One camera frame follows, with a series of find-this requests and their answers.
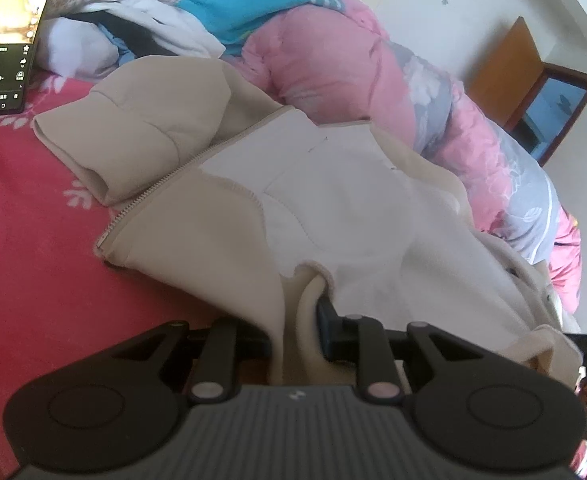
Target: white leaf pattern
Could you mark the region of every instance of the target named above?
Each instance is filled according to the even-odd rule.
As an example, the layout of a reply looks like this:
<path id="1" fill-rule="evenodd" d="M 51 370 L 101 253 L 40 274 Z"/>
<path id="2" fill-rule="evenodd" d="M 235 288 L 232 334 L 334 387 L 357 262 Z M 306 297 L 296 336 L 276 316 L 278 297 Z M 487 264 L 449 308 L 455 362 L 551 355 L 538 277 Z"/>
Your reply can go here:
<path id="1" fill-rule="evenodd" d="M 72 186 L 75 187 L 75 189 L 67 189 L 62 192 L 63 195 L 69 198 L 69 200 L 67 200 L 67 205 L 69 207 L 80 206 L 83 209 L 91 209 L 93 196 L 91 196 L 89 190 L 80 180 L 72 181 Z"/>
<path id="2" fill-rule="evenodd" d="M 429 106 L 430 102 L 440 93 L 440 79 L 420 63 L 414 56 L 403 68 L 405 82 L 409 87 L 411 102 Z"/>
<path id="3" fill-rule="evenodd" d="M 61 75 L 58 75 L 54 78 L 54 91 L 59 94 L 62 90 L 62 87 L 67 82 L 67 78 Z"/>
<path id="4" fill-rule="evenodd" d="M 67 189 L 62 194 L 69 197 L 69 207 L 82 206 L 83 209 L 91 209 L 91 193 L 86 189 Z"/>
<path id="5" fill-rule="evenodd" d="M 13 128 L 14 128 L 14 130 L 17 130 L 17 129 L 23 127 L 28 122 L 29 122 L 29 119 L 28 118 L 26 118 L 26 117 L 19 117 L 19 118 L 17 118 L 13 122 Z"/>

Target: pink blanket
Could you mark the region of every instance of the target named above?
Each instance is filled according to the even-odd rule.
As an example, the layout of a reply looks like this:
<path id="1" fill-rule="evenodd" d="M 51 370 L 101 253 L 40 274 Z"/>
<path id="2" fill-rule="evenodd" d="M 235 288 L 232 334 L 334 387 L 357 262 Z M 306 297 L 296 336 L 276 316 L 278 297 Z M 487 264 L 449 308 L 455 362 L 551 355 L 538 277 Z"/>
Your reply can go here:
<path id="1" fill-rule="evenodd" d="M 209 326 L 211 307 L 93 254 L 112 212 L 34 135 L 35 114 L 90 85 L 44 78 L 27 110 L 0 117 L 0 478 L 16 467 L 2 430 L 11 394 L 33 378 L 171 319 Z"/>
<path id="2" fill-rule="evenodd" d="M 483 115 L 459 81 L 391 43 L 360 1 L 343 1 L 344 14 L 315 6 L 279 13 L 251 34 L 241 57 L 227 61 L 318 124 L 377 123 L 461 179 L 478 229 L 532 264 L 549 260 L 561 208 L 538 163 Z M 579 279 L 579 266 L 568 272 Z M 575 280 L 555 284 L 562 294 Z"/>

